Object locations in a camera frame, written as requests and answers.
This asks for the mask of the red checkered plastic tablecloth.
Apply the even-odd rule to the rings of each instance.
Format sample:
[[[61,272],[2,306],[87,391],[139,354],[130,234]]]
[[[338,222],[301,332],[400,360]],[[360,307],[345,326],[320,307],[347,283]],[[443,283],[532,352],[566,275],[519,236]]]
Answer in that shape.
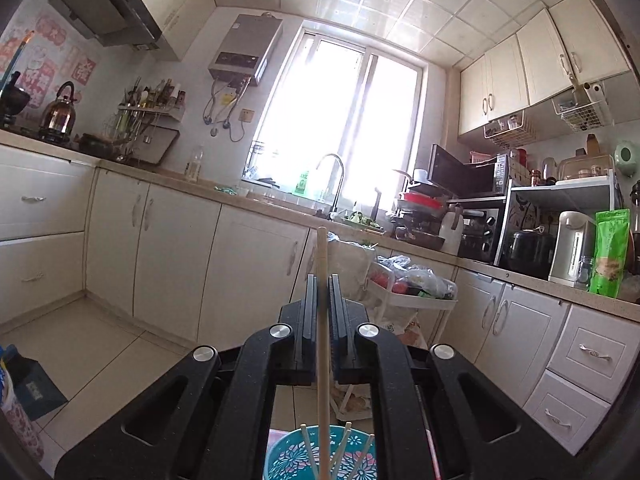
[[[288,435],[288,431],[279,429],[270,429],[268,434],[267,449],[265,456],[265,466],[270,462],[271,450],[283,438]]]

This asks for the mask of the white electric water boiler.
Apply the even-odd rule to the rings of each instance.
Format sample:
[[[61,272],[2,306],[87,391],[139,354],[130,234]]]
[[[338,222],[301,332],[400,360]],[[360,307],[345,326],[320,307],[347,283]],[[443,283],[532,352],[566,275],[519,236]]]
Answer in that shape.
[[[578,211],[563,211],[548,280],[587,289],[593,267],[596,222]]]

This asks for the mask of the black toaster oven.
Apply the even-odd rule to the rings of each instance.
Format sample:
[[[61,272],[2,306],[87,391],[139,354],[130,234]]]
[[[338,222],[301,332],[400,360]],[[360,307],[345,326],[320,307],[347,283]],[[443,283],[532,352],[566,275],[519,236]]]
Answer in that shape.
[[[506,198],[466,198],[452,200],[450,204],[462,208],[463,229],[458,257],[493,264],[506,212]]]

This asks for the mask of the utensil drying rack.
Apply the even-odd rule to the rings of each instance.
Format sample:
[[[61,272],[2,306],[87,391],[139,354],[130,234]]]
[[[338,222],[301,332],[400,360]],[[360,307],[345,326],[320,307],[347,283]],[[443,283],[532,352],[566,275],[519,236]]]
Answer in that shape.
[[[122,164],[157,167],[180,136],[176,124],[184,115],[186,92],[171,79],[162,80],[155,87],[144,86],[138,78],[126,89],[117,113],[106,123],[104,141],[111,150],[108,159]]]

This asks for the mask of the kitchen faucet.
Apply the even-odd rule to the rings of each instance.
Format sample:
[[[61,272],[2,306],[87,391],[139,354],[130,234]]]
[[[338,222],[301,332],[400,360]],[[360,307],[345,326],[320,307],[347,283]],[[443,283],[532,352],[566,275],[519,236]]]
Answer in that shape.
[[[343,192],[343,186],[345,181],[346,168],[341,156],[337,153],[328,153],[325,154],[320,162],[317,165],[317,168],[320,168],[322,162],[326,158],[330,158],[333,160],[334,165],[338,167],[337,171],[332,170],[329,176],[328,182],[326,182],[326,187],[319,194],[319,197],[322,200],[325,200],[329,196],[330,187],[334,185],[333,190],[333,198],[329,207],[318,208],[314,215],[321,219],[333,220],[338,214],[338,205],[340,204],[341,195]]]

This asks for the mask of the copper kettle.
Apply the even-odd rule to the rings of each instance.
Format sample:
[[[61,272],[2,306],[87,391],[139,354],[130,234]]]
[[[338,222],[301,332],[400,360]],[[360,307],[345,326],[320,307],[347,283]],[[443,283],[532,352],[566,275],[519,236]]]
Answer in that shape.
[[[43,140],[57,144],[70,142],[76,120],[74,103],[75,86],[68,80],[58,88],[55,99],[47,105],[42,114],[39,132]]]

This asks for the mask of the floral pattern bin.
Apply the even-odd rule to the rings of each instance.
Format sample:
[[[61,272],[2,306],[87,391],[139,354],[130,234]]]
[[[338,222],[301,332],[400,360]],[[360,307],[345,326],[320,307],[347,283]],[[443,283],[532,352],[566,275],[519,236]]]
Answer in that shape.
[[[4,362],[1,362],[1,411],[21,446],[37,464],[40,464],[44,456],[43,443],[34,424],[17,399],[11,375]]]

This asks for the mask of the black microwave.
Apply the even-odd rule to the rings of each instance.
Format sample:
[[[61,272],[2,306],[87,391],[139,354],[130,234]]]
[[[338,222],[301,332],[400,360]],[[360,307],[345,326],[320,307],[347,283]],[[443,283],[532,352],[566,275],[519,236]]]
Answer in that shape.
[[[457,198],[503,196],[510,178],[508,159],[506,154],[501,154],[484,162],[464,164],[433,144],[427,180]]]

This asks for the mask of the black wok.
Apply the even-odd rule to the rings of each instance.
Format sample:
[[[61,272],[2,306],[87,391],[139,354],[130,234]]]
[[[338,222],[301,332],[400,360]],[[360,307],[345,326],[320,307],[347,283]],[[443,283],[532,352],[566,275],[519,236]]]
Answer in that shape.
[[[17,115],[27,106],[30,95],[22,88],[17,87],[17,81],[21,72],[16,70],[10,76],[9,82],[1,91],[0,113],[1,125],[14,125]]]

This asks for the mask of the green snack bag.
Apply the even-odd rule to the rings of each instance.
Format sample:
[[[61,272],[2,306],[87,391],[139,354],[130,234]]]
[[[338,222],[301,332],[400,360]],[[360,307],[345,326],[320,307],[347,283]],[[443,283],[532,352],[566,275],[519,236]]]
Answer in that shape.
[[[630,211],[615,209],[596,213],[596,247],[589,291],[616,298],[626,266]]]

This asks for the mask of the range hood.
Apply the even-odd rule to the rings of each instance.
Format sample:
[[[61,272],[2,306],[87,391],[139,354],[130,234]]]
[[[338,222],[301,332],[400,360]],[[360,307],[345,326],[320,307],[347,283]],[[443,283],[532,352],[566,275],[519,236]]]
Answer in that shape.
[[[142,0],[49,0],[82,36],[104,47],[154,50],[160,26]]]

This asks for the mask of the white rolling kitchen cart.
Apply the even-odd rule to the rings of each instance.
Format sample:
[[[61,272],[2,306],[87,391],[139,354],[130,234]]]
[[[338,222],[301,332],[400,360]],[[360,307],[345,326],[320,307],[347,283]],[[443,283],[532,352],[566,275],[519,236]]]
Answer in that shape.
[[[438,322],[454,310],[458,288],[406,255],[376,256],[338,272],[343,296],[362,304],[369,321],[408,347],[425,349]]]

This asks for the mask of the wall gas water heater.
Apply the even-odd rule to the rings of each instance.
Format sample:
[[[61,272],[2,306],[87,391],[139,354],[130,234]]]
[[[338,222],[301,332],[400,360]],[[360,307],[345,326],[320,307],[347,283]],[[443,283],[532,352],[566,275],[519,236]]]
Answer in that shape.
[[[248,79],[258,86],[283,29],[283,21],[269,13],[239,14],[209,64],[217,80]]]

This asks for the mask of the clear plastic bottle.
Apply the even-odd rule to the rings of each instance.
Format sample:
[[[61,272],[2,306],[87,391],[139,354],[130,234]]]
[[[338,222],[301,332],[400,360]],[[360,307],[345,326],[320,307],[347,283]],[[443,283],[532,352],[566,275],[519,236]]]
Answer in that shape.
[[[184,177],[189,182],[196,182],[200,176],[202,169],[202,162],[204,159],[204,148],[199,145],[196,146],[186,164],[186,170],[184,170]]]

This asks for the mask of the wooden chopstick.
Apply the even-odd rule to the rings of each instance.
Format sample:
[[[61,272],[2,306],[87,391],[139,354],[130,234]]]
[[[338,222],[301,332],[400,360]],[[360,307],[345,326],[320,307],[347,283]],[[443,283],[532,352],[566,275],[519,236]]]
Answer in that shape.
[[[302,438],[303,438],[305,450],[307,452],[309,467],[311,469],[312,474],[314,475],[314,480],[318,480],[319,479],[318,464],[316,462],[316,459],[314,458],[314,448],[311,445],[311,440],[309,437],[307,425],[301,424],[299,429],[300,429],[300,434],[302,435]]]
[[[329,480],[331,474],[330,453],[330,375],[331,348],[329,328],[329,255],[328,230],[317,230],[316,274],[317,302],[317,387],[318,387],[318,437],[319,478]]]
[[[350,434],[352,433],[352,423],[346,422],[343,437],[341,438],[340,444],[338,445],[336,452],[331,458],[331,479],[335,480],[337,478],[337,474],[340,471],[341,463],[345,454],[346,446],[348,443],[348,439]]]
[[[358,456],[358,460],[356,460],[355,465],[352,467],[352,471],[350,472],[349,476],[347,477],[348,480],[352,480],[353,478],[355,478],[356,473],[358,472],[358,469],[360,468],[363,460],[366,458],[369,448],[371,446],[371,443],[374,440],[374,434],[369,434],[366,443],[363,445],[362,450],[360,451],[360,455]]]

